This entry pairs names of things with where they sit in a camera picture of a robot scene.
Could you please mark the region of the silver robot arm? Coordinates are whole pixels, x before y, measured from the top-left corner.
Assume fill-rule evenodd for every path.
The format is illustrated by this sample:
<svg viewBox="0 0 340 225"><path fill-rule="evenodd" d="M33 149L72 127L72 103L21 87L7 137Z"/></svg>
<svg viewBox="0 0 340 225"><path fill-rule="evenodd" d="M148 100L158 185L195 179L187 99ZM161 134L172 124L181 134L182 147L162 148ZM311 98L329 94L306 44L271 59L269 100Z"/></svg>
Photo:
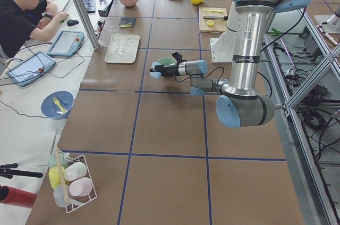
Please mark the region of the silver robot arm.
<svg viewBox="0 0 340 225"><path fill-rule="evenodd" d="M205 78L206 61L186 61L178 52L172 54L175 63L169 66L154 62L150 75L155 79L187 75L193 96L213 91L219 94L216 113L222 125L230 128L258 126L269 122L275 113L270 98L258 94L254 88L266 20L270 13L298 10L306 7L311 0L232 1L237 18L229 79Z"/></svg>

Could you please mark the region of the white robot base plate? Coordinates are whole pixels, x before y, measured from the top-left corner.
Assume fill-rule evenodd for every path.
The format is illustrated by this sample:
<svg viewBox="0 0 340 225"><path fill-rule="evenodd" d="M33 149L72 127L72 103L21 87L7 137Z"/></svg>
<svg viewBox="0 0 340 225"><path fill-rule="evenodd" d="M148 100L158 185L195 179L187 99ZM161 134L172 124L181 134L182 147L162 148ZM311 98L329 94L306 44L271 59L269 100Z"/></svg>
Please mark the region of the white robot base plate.
<svg viewBox="0 0 340 225"><path fill-rule="evenodd" d="M234 47L235 37L237 33L237 22L239 15L235 10L235 2L231 3L231 9L229 11L228 20L226 23L226 30L219 38L212 38L211 55L213 63L231 63Z"/></svg>

